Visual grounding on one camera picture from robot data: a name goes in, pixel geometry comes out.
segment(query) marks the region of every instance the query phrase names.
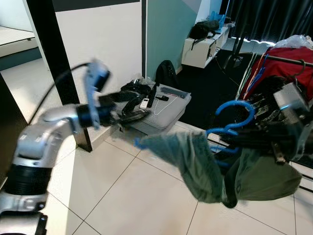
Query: white cabinet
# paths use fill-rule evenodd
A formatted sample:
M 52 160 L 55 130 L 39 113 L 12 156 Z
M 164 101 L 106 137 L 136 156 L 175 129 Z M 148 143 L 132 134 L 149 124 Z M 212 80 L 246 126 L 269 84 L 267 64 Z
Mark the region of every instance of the white cabinet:
M 182 52 L 182 64 L 190 65 L 198 68 L 205 68 L 214 56 L 219 52 L 226 43 L 229 33 L 228 27 L 223 27 L 221 34 L 216 34 L 213 38 L 205 39 L 199 43 L 192 44 L 194 39 L 187 38 L 185 40 Z

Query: white cable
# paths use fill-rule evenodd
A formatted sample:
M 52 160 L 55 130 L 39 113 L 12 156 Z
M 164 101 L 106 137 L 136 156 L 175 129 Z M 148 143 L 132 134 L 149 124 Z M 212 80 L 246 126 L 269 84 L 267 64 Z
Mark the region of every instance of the white cable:
M 173 103 L 177 98 L 178 98 L 178 96 L 176 96 L 176 98 L 173 99 L 171 103 Z M 154 110 L 154 112 L 153 112 L 153 114 L 156 115 L 156 116 L 159 115 L 159 114 L 160 114 L 164 109 L 166 109 L 169 105 L 171 105 L 171 103 L 169 103 L 169 104 L 166 105 L 158 114 L 156 114 L 156 109 L 157 109 L 157 104 L 158 104 L 158 102 L 159 102 L 159 99 L 157 99 L 157 103 L 156 103 L 156 106 L 155 106 L 155 110 Z

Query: robotic arm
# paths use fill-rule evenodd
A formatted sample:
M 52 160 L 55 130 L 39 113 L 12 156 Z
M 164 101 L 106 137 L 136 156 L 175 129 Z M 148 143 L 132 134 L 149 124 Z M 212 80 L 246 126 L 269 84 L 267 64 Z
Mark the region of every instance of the robotic arm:
M 149 114 L 146 111 L 119 116 L 115 102 L 128 101 L 135 94 L 119 92 L 94 99 L 110 72 L 98 61 L 88 64 L 85 75 L 87 105 L 65 105 L 46 111 L 39 121 L 21 133 L 7 180 L 0 190 L 0 235 L 44 235 L 47 216 L 47 187 L 63 140 L 84 128 L 126 124 Z

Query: green cloth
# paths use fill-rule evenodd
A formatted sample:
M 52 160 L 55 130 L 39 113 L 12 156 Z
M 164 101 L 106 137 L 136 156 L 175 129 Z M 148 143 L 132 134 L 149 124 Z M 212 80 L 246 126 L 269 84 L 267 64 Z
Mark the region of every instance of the green cloth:
M 272 156 L 243 149 L 223 178 L 215 163 L 205 132 L 181 132 L 147 136 L 140 144 L 180 170 L 193 196 L 201 202 L 223 202 L 229 208 L 238 200 L 274 200 L 293 194 L 301 174 L 288 164 L 278 165 Z

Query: red garment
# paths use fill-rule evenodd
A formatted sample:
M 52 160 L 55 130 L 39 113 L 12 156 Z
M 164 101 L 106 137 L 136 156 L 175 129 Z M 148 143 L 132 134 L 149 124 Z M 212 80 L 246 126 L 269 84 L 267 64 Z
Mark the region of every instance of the red garment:
M 277 56 L 292 60 L 304 60 L 307 63 L 313 63 L 313 50 L 310 50 L 306 47 L 301 48 L 272 48 L 269 49 L 265 55 L 271 55 L 271 56 Z M 259 69 L 262 67 L 265 55 L 259 65 Z M 250 83 L 250 80 L 258 66 L 259 60 L 257 60 L 254 65 L 252 66 L 252 73 L 250 75 L 250 78 L 247 80 L 241 94 L 240 99 L 243 99 L 247 87 Z M 289 75 L 294 75 L 296 73 L 299 73 L 302 70 L 301 65 L 295 65 L 290 64 L 286 62 L 280 62 L 275 60 L 266 60 L 265 61 L 265 70 L 262 75 L 262 77 L 253 85 L 253 87 L 250 89 L 250 91 L 247 93 L 246 99 L 249 98 L 249 96 L 253 93 L 254 89 L 260 84 L 263 79 L 269 76 L 281 76 L 281 77 L 287 77 Z M 301 84 L 306 88 L 306 99 L 307 101 L 311 100 L 313 98 L 313 68 L 305 67 L 303 73 L 296 76 L 298 80 L 298 84 Z

